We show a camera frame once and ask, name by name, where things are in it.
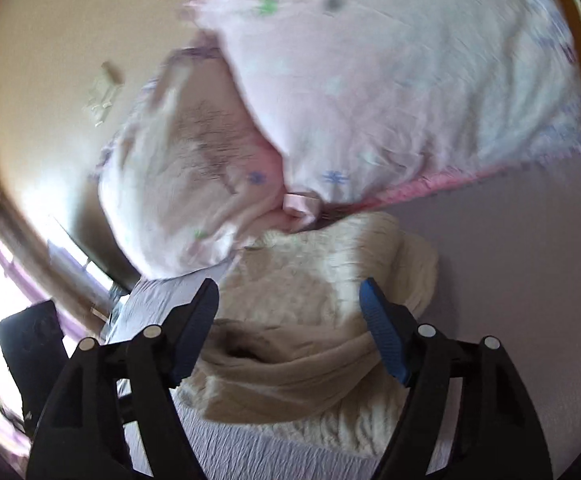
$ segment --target cream fleece blanket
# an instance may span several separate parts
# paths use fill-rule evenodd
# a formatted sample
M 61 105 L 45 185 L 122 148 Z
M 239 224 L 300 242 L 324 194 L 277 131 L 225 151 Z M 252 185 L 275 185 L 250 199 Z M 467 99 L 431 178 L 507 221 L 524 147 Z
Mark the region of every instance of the cream fleece blanket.
M 320 231 L 267 234 L 222 281 L 218 319 L 176 395 L 209 420 L 381 454 L 405 390 L 381 365 L 359 309 L 368 277 L 419 316 L 437 255 L 377 212 Z

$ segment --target pink pillowcase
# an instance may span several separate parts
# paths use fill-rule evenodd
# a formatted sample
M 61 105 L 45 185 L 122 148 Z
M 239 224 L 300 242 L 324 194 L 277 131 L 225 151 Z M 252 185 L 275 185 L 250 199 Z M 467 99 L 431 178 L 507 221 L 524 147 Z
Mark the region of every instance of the pink pillowcase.
M 193 0 L 187 10 L 218 35 L 283 155 L 286 206 L 308 217 L 322 203 L 407 200 L 581 150 L 579 71 L 552 0 Z
M 100 201 L 148 279 L 218 264 L 264 230 L 296 223 L 282 211 L 282 158 L 210 38 L 168 59 L 106 157 Z

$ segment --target clamp jaw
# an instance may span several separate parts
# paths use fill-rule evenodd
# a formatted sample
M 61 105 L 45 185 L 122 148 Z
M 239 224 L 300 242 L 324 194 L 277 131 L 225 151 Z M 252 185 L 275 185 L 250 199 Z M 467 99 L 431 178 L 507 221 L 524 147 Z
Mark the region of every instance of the clamp jaw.
M 372 278 L 361 309 L 388 372 L 410 388 L 403 413 L 373 480 L 553 478 L 537 413 L 500 341 L 454 341 L 417 325 Z M 459 420 L 448 465 L 426 476 L 441 428 L 450 378 L 463 378 Z
M 123 343 L 83 339 L 48 397 L 26 478 L 151 478 L 132 468 L 124 438 L 123 424 L 136 420 L 154 478 L 205 480 L 169 389 L 192 373 L 218 307 L 217 284 L 206 279 L 161 326 Z M 119 379 L 129 379 L 132 391 L 121 398 Z
M 388 372 L 410 388 L 373 480 L 549 480 L 547 445 L 528 393 L 506 350 L 446 338 L 385 298 L 373 279 L 360 288 L 362 313 Z M 189 377 L 219 306 L 205 280 L 163 325 L 131 341 L 83 339 L 62 370 L 37 426 L 28 480 L 138 480 L 123 424 L 137 421 L 155 479 L 206 480 L 174 408 L 170 388 Z M 426 476 L 450 378 L 463 378 L 448 465 Z M 131 394 L 118 397 L 117 380 Z

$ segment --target metal pin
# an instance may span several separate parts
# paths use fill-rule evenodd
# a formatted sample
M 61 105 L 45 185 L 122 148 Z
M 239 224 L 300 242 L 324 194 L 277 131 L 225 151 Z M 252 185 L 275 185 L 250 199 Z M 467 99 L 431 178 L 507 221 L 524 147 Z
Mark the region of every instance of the metal pin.
M 95 345 L 97 345 L 97 341 L 95 341 L 92 337 L 86 337 L 79 342 L 79 349 L 88 352 L 92 350 Z
M 144 337 L 147 337 L 148 339 L 154 339 L 155 337 L 159 337 L 161 335 L 161 333 L 162 333 L 162 328 L 159 325 L 147 326 L 144 329 L 144 332 L 142 332 Z
M 483 340 L 483 344 L 488 346 L 491 350 L 496 350 L 501 346 L 501 343 L 496 337 L 488 336 L 486 339 Z
M 433 327 L 433 325 L 419 325 L 419 328 L 417 329 L 417 332 L 419 332 L 419 335 L 422 337 L 433 337 L 437 331 L 435 330 L 435 327 Z

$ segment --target wall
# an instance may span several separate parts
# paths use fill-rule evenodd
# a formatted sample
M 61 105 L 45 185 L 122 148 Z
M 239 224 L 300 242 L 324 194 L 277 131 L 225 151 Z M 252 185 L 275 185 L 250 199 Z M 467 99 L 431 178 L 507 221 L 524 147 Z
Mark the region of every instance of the wall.
M 132 271 L 88 176 L 139 88 L 190 29 L 185 0 L 0 0 L 0 181 L 33 228 L 49 214 L 113 276 Z M 83 111 L 104 61 L 122 93 L 98 128 Z

